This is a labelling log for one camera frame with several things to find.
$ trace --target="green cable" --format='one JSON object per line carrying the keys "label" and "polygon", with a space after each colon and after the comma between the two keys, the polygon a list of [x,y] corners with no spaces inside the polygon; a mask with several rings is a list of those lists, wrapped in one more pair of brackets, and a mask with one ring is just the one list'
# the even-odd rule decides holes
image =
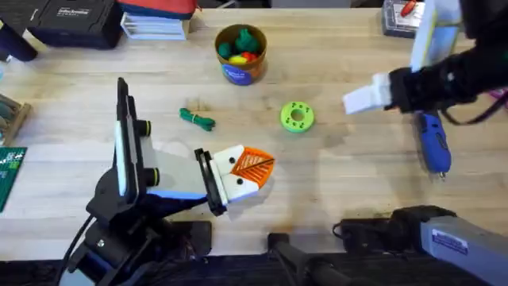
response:
{"label": "green cable", "polygon": [[215,121],[212,118],[202,118],[199,115],[192,114],[187,108],[180,108],[180,117],[185,121],[201,126],[206,131],[212,131],[212,128],[215,127]]}

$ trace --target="green toy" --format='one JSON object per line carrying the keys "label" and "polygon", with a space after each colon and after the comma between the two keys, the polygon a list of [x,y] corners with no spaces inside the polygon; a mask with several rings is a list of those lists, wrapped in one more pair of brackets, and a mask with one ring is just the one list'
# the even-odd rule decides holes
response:
{"label": "green toy", "polygon": [[206,131],[212,131],[212,128],[215,127],[215,121],[212,118],[202,118],[199,115],[192,114],[187,108],[180,108],[180,117],[183,120],[200,126]]}
{"label": "green toy", "polygon": [[240,36],[235,41],[238,52],[258,52],[259,41],[253,37],[247,29],[240,30]]}
{"label": "green toy", "polygon": [[303,133],[313,125],[314,111],[305,102],[289,102],[280,111],[280,122],[292,133]]}
{"label": "green toy", "polygon": [[219,56],[222,56],[223,59],[229,59],[233,52],[231,51],[230,43],[222,43],[219,45],[218,49]]}

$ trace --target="circuit board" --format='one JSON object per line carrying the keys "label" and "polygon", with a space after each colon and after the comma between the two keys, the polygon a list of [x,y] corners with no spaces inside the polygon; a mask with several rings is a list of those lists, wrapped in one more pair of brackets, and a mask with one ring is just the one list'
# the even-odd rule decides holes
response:
{"label": "circuit board", "polygon": [[3,211],[13,188],[17,172],[23,163],[27,148],[0,148],[0,212]]}

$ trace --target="blue tool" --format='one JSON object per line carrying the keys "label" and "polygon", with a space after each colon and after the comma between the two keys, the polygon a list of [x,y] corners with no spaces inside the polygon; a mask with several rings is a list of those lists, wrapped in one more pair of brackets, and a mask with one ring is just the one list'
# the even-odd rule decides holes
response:
{"label": "blue tool", "polygon": [[434,112],[419,112],[416,114],[420,133],[421,151],[425,158],[427,169],[431,173],[439,174],[441,178],[452,167],[452,154],[446,143],[446,134],[439,115]]}

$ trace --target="wooden tabletop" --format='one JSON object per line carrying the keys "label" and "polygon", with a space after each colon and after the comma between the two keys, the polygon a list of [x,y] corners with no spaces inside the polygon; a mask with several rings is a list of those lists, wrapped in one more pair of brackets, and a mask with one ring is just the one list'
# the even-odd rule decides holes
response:
{"label": "wooden tabletop", "polygon": [[[267,73],[249,87],[221,74],[214,37],[249,23],[267,36]],[[346,116],[342,95],[372,74],[409,63],[412,40],[385,37],[380,10],[203,10],[188,41],[128,41],[112,51],[44,48],[38,59],[5,67],[0,92],[33,105],[17,138],[29,150],[0,214],[0,260],[61,258],[87,212],[98,178],[111,165],[117,77],[128,82],[157,149],[191,157],[243,144],[275,156],[275,171],[256,197],[215,218],[208,206],[171,219],[214,223],[212,254],[265,251],[269,232],[294,234],[307,251],[338,251],[331,234],[342,218],[387,215],[436,204],[508,234],[508,116],[477,126],[444,125],[453,154],[445,182],[422,170],[411,118],[398,111]],[[458,49],[471,46],[461,38]],[[311,130],[285,131],[280,108],[308,102]],[[456,108],[472,118],[491,103]],[[214,118],[207,133],[179,119],[187,107]]]}

